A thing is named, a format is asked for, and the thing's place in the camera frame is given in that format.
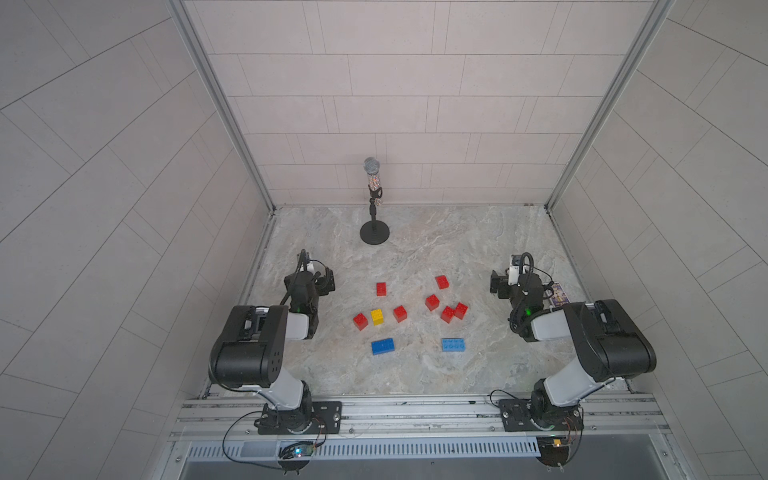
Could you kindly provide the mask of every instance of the microphone grille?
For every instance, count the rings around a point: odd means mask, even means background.
[[[366,169],[368,175],[376,175],[379,172],[379,161],[374,157],[368,157],[362,163],[362,167]]]

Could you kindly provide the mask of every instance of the light blue lego brick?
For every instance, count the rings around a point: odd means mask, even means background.
[[[442,351],[443,352],[463,352],[464,339],[443,339]]]
[[[392,339],[384,339],[384,340],[378,340],[376,342],[371,342],[371,349],[373,350],[373,355],[379,355],[380,353],[394,352],[395,341]]]

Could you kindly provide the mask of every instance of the metal vent grate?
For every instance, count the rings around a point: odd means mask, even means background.
[[[278,448],[290,441],[228,442],[227,453],[237,460],[275,461]],[[372,460],[381,458],[538,457],[536,438],[445,439],[331,439],[312,457],[315,460]],[[191,462],[227,461],[221,442],[192,442]]]

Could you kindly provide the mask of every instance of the cable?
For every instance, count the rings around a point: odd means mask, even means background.
[[[498,407],[498,403],[493,403],[493,394],[496,393],[496,392],[506,393],[507,395],[511,396],[513,399],[519,400],[518,397],[512,395],[510,392],[507,392],[507,391],[502,390],[502,389],[495,389],[493,392],[488,394],[488,400],[491,401],[491,405],[493,405],[493,406],[497,406]]]
[[[237,423],[238,423],[240,420],[242,420],[242,419],[246,418],[248,415],[251,415],[251,414],[253,414],[253,413],[261,413],[261,411],[260,411],[260,410],[254,410],[253,412],[248,412],[248,413],[246,413],[245,415],[243,415],[243,416],[241,416],[240,418],[238,418],[237,420],[235,420],[235,423],[233,423],[232,425],[230,425],[230,427],[229,427],[229,428],[227,429],[227,431],[224,433],[224,437],[222,437],[222,439],[221,439],[221,451],[222,451],[222,452],[224,452],[224,456],[226,456],[226,457],[227,457],[229,460],[231,460],[232,462],[235,462],[235,463],[245,463],[245,464],[247,464],[247,465],[255,465],[255,466],[257,466],[257,467],[261,467],[261,468],[268,468],[269,470],[280,470],[280,471],[283,471],[283,469],[282,469],[281,467],[273,467],[272,465],[264,465],[263,463],[257,463],[257,462],[246,462],[246,461],[244,461],[244,460],[235,460],[234,458],[230,457],[230,455],[227,453],[227,449],[226,449],[226,447],[224,446],[224,442],[227,440],[227,435],[229,435],[229,433],[230,433],[230,430],[232,429],[232,427],[234,427],[235,425],[237,425]]]

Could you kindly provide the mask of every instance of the yellow lego brick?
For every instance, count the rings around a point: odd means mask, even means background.
[[[384,323],[384,314],[382,313],[382,310],[373,310],[371,312],[371,320],[373,320],[374,325],[381,325]]]

